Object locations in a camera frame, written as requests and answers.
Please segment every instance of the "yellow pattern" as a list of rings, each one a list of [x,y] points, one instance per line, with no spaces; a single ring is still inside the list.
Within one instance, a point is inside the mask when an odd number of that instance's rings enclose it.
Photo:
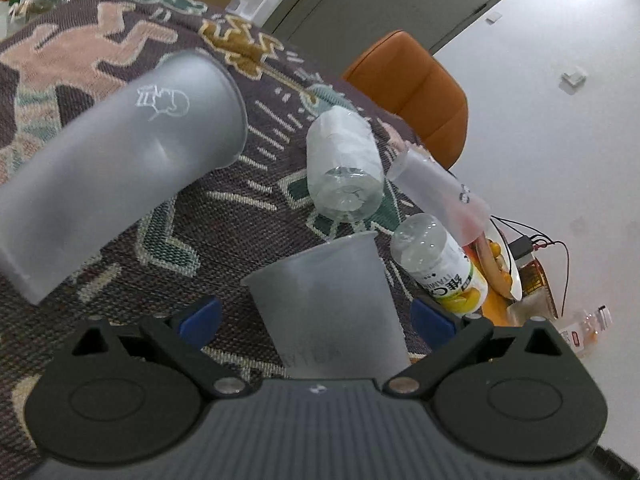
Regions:
[[[266,74],[282,85],[306,95],[312,102],[316,102],[315,95],[266,63],[267,59],[278,60],[276,51],[284,50],[279,40],[258,32],[259,43],[256,43],[251,35],[253,25],[251,22],[232,14],[227,14],[225,19],[230,27],[224,35],[220,25],[209,20],[202,20],[199,33],[211,48],[225,54],[227,64],[249,79],[259,80],[262,74]]]

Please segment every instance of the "plastic cup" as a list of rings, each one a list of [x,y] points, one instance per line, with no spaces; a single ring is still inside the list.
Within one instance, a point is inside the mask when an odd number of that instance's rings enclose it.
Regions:
[[[37,304],[130,225],[238,159],[244,101],[184,51],[75,118],[0,186],[0,271]]]
[[[339,238],[242,280],[291,377],[382,384],[410,364],[376,235]]]
[[[461,246],[478,238],[489,223],[489,206],[428,154],[409,146],[386,177],[422,211],[435,216]]]

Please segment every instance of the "chair backrest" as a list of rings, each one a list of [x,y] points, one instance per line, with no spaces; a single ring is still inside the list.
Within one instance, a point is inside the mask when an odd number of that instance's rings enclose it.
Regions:
[[[445,168],[458,160],[466,139],[465,93],[411,35],[396,30],[385,36],[342,78],[402,117]]]

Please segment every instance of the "bottle cap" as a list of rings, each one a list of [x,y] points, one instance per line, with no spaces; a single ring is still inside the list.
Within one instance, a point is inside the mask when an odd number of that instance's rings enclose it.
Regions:
[[[606,305],[601,306],[596,311],[596,318],[598,319],[598,323],[600,324],[601,330],[606,330],[611,326],[611,323],[612,323],[611,313],[609,309],[606,307]]]

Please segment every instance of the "patterned tablecloth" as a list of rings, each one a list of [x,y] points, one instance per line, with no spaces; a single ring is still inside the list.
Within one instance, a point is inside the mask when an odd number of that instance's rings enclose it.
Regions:
[[[332,105],[357,110],[370,122],[385,170],[394,156],[389,141],[398,138],[390,139],[378,119],[402,138],[415,140],[414,134],[295,47],[237,16],[193,0],[78,0],[5,40],[0,184],[78,114],[183,49],[220,60],[238,83],[250,125],[244,152],[231,167],[207,174],[149,212],[39,306],[27,304],[0,278],[2,479],[38,459],[24,428],[24,400],[79,320],[101,314],[126,324],[215,294],[224,321],[206,351],[247,379],[280,376],[282,363],[239,280],[332,238],[380,232],[376,243],[408,350],[427,351],[409,322],[414,285],[388,250],[390,234],[418,209],[387,182],[375,215],[337,224],[314,210],[305,177],[306,131]]]

